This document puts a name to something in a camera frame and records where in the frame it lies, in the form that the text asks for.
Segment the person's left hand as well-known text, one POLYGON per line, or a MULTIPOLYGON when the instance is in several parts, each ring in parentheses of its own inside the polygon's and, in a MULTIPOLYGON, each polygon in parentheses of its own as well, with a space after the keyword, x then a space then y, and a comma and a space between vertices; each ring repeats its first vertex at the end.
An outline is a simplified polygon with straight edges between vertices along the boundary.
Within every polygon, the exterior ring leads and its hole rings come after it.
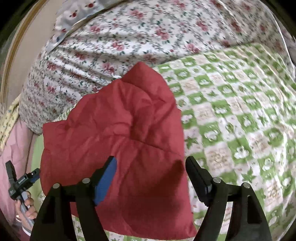
POLYGON ((34 220, 38 212, 34 206, 34 199, 31 198, 31 193, 27 191, 28 198, 25 200, 24 205, 28 208, 24 213, 21 211, 21 201, 15 201, 16 212, 24 226, 29 226, 28 220, 34 220))

